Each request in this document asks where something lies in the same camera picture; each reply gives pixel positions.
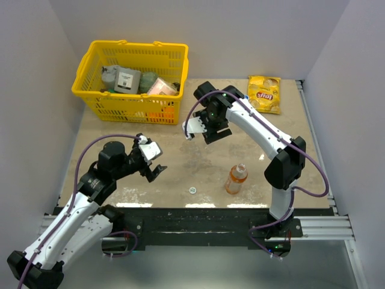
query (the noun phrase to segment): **tabletop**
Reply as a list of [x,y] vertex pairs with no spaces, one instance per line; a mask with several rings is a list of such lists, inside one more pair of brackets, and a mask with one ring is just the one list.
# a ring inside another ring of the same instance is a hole
[[[156,141],[164,153],[153,162],[152,168],[157,164],[168,168],[150,184],[139,173],[119,180],[117,190],[104,204],[117,207],[268,208],[271,204],[271,186],[263,172],[270,160],[245,132],[230,123],[233,134],[209,145],[201,135],[197,135],[192,141],[187,141],[183,135],[182,122],[196,102],[193,92],[198,85],[207,80],[217,89],[234,85],[241,92],[247,92],[247,79],[188,79],[183,93],[178,125],[104,122],[86,107],[58,205],[64,206],[69,200],[73,190],[76,162],[86,145],[106,134],[136,135],[142,132]],[[292,137],[300,135],[304,138],[307,143],[307,153],[317,160],[315,145],[295,81],[282,80],[280,88],[282,114],[264,114],[264,116],[278,129]],[[85,154],[79,176],[83,175],[90,164],[97,160],[103,145],[111,140],[122,142],[126,146],[126,152],[129,153],[132,140],[128,138],[102,140]],[[224,183],[230,169],[239,163],[246,165],[248,178],[238,194],[230,195],[226,192]],[[321,176],[308,161],[298,184],[315,193],[324,191]],[[191,187],[197,189],[196,194],[189,193]],[[328,208],[329,204],[326,197],[315,198],[297,192],[294,207]]]

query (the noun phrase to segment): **orange bottle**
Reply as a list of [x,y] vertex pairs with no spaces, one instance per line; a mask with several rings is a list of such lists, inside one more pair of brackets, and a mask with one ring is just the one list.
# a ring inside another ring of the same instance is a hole
[[244,164],[233,166],[224,185],[229,194],[238,194],[242,184],[247,179],[247,169]]

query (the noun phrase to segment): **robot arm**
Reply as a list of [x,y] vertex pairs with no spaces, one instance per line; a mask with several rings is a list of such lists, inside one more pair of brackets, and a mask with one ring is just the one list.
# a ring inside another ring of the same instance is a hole
[[[224,93],[215,93],[215,91],[216,89],[209,82],[205,82],[194,92],[194,96],[198,100],[208,93],[211,95],[201,100],[205,109],[194,113],[195,118],[188,121],[185,131],[186,138],[191,140],[194,134],[202,133],[205,142],[210,144],[232,134],[228,128],[228,122],[234,123],[245,131],[272,160],[265,171],[265,177],[273,187],[269,212],[276,220],[282,218],[289,208],[291,188],[296,185],[304,168],[304,157],[286,146],[281,139],[302,151],[306,150],[305,141],[301,137],[293,139],[290,135],[281,132],[260,115],[235,87],[230,85],[224,88]],[[235,95],[241,103],[226,95],[226,92]],[[251,117],[252,114],[257,115],[261,122]],[[277,132],[279,138],[273,135],[267,127]]]
[[[63,280],[63,271],[90,246],[112,231],[119,212],[111,206],[100,206],[117,188],[116,180],[140,172],[148,182],[152,182],[167,168],[158,165],[154,171],[150,170],[152,160],[162,155],[162,150],[151,139],[141,134],[137,137],[139,140],[134,141],[129,155],[126,155],[122,143],[107,143],[100,151],[98,161],[81,177],[77,194],[72,195],[47,230],[23,252],[14,251],[8,257],[7,262],[17,279],[21,278],[27,264],[31,263],[23,280],[27,287],[57,288]],[[88,226],[80,229],[93,214]],[[39,249],[48,234],[52,235]]]

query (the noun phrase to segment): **yellow plastic basket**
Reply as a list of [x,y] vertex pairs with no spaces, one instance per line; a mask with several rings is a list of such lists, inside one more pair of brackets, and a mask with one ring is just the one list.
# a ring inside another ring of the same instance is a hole
[[[188,72],[188,47],[184,44],[128,43],[98,40],[83,56],[72,85],[79,96],[102,120],[176,125]],[[142,72],[156,72],[168,82],[179,82],[180,92],[169,95],[126,95],[100,92],[102,66],[118,64]]]

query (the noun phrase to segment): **yellow chip bag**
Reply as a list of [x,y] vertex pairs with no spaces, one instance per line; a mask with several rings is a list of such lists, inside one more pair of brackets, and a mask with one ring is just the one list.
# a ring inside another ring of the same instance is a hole
[[248,101],[260,113],[281,114],[279,77],[251,75],[248,77]]

